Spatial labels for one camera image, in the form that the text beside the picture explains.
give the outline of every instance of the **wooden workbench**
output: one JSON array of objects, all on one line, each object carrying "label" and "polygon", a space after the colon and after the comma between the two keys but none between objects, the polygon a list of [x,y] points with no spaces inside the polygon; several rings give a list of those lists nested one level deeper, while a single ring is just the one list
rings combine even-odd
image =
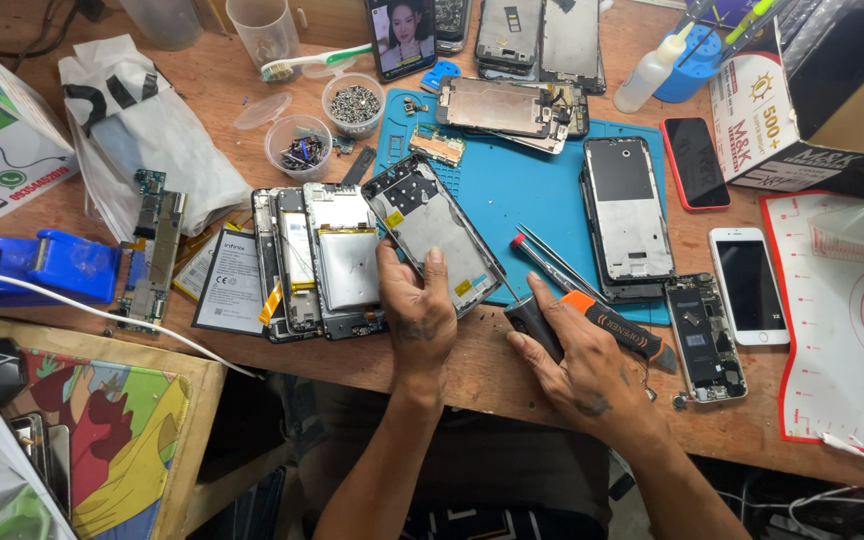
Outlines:
[{"label": "wooden workbench", "polygon": [[[19,51],[35,39],[45,4],[45,0],[0,1],[0,50]],[[473,41],[474,29],[478,25],[478,2],[474,4]],[[293,7],[302,5],[298,1]],[[336,6],[336,18],[345,13],[347,17],[343,20],[349,21],[349,26],[364,27],[358,7],[347,0],[336,0]],[[667,104],[652,98],[633,115],[617,111],[612,104],[612,95],[622,80],[644,54],[655,48],[679,16],[680,13],[673,9],[629,0],[616,2],[613,9],[603,14],[600,40],[608,92],[604,97],[589,99],[592,117],[650,127],[658,127],[666,117],[704,117],[712,121],[707,88],[682,104]],[[327,22],[334,25],[335,17]],[[348,44],[347,35],[328,41],[327,31],[315,34],[316,24],[317,20],[310,20],[310,29],[303,32],[304,36],[309,36],[306,43]],[[99,24],[78,18],[65,42],[54,53],[26,60],[18,75],[38,91],[53,110],[59,112],[59,117],[65,118],[58,59],[71,55],[74,43],[125,33],[132,35],[139,50],[151,58],[174,85],[175,91],[198,115],[216,146],[229,157],[250,185],[255,188],[296,185],[266,159],[263,151],[265,129],[235,129],[233,120],[243,111],[246,96],[248,104],[254,104],[272,93],[288,91],[293,95],[290,114],[312,115],[328,124],[321,105],[322,89],[327,81],[302,78],[286,86],[261,82],[238,36],[207,32],[198,44],[185,51],[159,51],[152,48],[123,11],[115,10],[110,18]],[[314,54],[326,50],[326,47],[306,44],[304,49],[306,54]],[[466,47],[450,60],[462,68],[463,73],[474,74],[472,56],[472,47]],[[369,55],[358,56],[354,70],[374,73],[373,59]],[[389,87],[417,90],[420,77],[413,75],[397,80]],[[378,147],[381,144],[378,133],[364,143]],[[330,159],[326,180],[339,182],[353,160],[354,156]],[[730,190],[732,204],[729,208],[688,213],[679,203],[668,165],[664,163],[663,166],[666,167],[669,237],[677,270],[679,273],[712,272],[714,267],[707,241],[709,230],[715,227],[761,228],[758,197],[762,192],[737,187]],[[574,182],[575,178],[561,180]],[[535,181],[555,181],[555,178],[537,178]],[[0,235],[32,238],[39,229],[58,228],[90,240],[114,244],[105,225],[91,221],[83,214],[83,198],[81,178],[66,180],[1,218]],[[123,266],[119,290],[125,274]],[[392,351],[387,335],[338,342],[317,339],[274,346],[260,338],[191,328],[189,324],[194,311],[195,302],[181,291],[174,290],[165,326],[198,341],[229,361],[354,387],[379,391],[389,389]],[[0,309],[0,314],[96,335],[102,334],[107,327],[106,321],[65,306]],[[447,402],[474,411],[562,425],[562,418],[543,395],[534,375],[506,343],[508,330],[510,327],[502,316],[501,307],[480,305],[462,318],[458,342],[449,361]],[[675,343],[668,326],[657,325],[650,330]],[[117,330],[115,338],[195,354],[165,336],[152,338],[146,334]],[[722,404],[690,405],[680,412],[673,410],[671,400],[685,389],[682,374],[652,369],[649,386],[658,394],[655,409],[668,419],[682,447],[699,456],[864,486],[864,459],[825,446],[781,440],[778,396],[788,347],[740,347],[739,354],[749,383],[748,397]],[[641,376],[639,365],[631,359],[629,362]]]}]

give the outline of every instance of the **white squeeze bottle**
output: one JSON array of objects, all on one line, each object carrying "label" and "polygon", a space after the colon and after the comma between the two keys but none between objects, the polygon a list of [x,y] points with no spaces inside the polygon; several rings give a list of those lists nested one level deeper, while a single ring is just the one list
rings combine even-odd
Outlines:
[{"label": "white squeeze bottle", "polygon": [[642,60],[631,70],[629,78],[622,82],[612,98],[616,109],[631,115],[663,85],[672,74],[679,56],[686,52],[686,37],[692,31],[693,24],[688,23],[678,34],[669,35],[657,49],[642,56]]}]

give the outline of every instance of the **plastic container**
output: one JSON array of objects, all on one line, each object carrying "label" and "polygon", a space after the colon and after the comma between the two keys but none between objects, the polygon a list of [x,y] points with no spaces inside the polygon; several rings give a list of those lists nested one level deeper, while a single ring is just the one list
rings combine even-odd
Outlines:
[{"label": "plastic container", "polygon": [[[368,89],[378,98],[378,114],[370,120],[357,124],[350,124],[337,120],[332,116],[332,100],[335,99],[335,94],[343,89],[358,85],[364,89]],[[325,85],[325,90],[321,92],[321,106],[325,109],[325,115],[329,120],[335,123],[335,127],[342,135],[352,138],[355,141],[368,139],[378,129],[379,123],[382,121],[382,114],[385,113],[385,90],[378,80],[366,75],[365,73],[345,73],[332,79]]]},{"label": "plastic container", "polygon": [[[288,148],[292,141],[302,138],[316,137],[326,144],[328,151],[321,162],[304,171],[290,171],[282,166],[282,150]],[[275,120],[275,123],[265,134],[265,157],[278,170],[291,176],[299,182],[318,182],[329,174],[329,157],[332,155],[332,133],[322,120],[308,114],[292,114]]]},{"label": "plastic container", "polygon": [[688,23],[679,34],[667,36],[657,49],[642,56],[612,97],[616,109],[631,115],[645,105],[649,96],[672,74],[679,56],[686,52],[686,36],[692,31],[692,25]]},{"label": "plastic container", "polygon": [[[270,62],[303,55],[288,0],[228,0],[225,12],[260,73]],[[292,77],[275,82],[289,83],[302,74],[302,66],[297,65]]]},{"label": "plastic container", "polygon": [[181,51],[198,42],[202,25],[191,0],[122,0],[122,7],[156,49]]}]

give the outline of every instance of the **plastic cup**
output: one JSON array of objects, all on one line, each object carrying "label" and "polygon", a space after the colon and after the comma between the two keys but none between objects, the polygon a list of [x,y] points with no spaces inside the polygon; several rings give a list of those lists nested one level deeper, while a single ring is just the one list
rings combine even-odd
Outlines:
[{"label": "plastic cup", "polygon": [[189,0],[122,0],[122,7],[156,49],[181,51],[202,36],[202,25]]},{"label": "plastic cup", "polygon": [[[332,116],[332,101],[335,100],[335,94],[356,85],[368,89],[371,93],[375,94],[375,97],[378,98],[378,113],[375,117],[365,122],[350,124]],[[338,128],[339,133],[355,141],[362,141],[371,137],[382,121],[382,114],[385,113],[385,91],[382,89],[382,85],[378,83],[378,80],[365,73],[345,73],[330,80],[325,85],[325,90],[321,92],[321,107],[325,109],[325,115],[328,116],[328,119],[335,122],[335,127]]]},{"label": "plastic cup", "polygon": [[[282,166],[282,150],[292,141],[303,137],[314,137],[328,149],[318,165],[304,171],[290,171]],[[322,120],[308,114],[292,114],[275,120],[265,134],[265,157],[278,170],[299,182],[318,182],[329,174],[329,156],[332,155],[332,133]]]},{"label": "plastic cup", "polygon": [[[303,55],[288,0],[228,0],[225,12],[260,73],[270,62]],[[276,82],[288,83],[302,74],[302,67],[297,65],[292,77]]]}]

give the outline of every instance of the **pile of screws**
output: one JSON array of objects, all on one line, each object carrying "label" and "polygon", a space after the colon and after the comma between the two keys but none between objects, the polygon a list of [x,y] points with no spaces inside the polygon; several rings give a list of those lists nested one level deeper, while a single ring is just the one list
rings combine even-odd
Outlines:
[{"label": "pile of screws", "polygon": [[380,108],[376,94],[364,86],[354,84],[335,94],[330,113],[340,122],[361,124],[375,118]]},{"label": "pile of screws", "polygon": [[329,151],[330,148],[315,135],[294,139],[292,144],[282,151],[282,167],[290,171],[311,169],[318,166]]}]

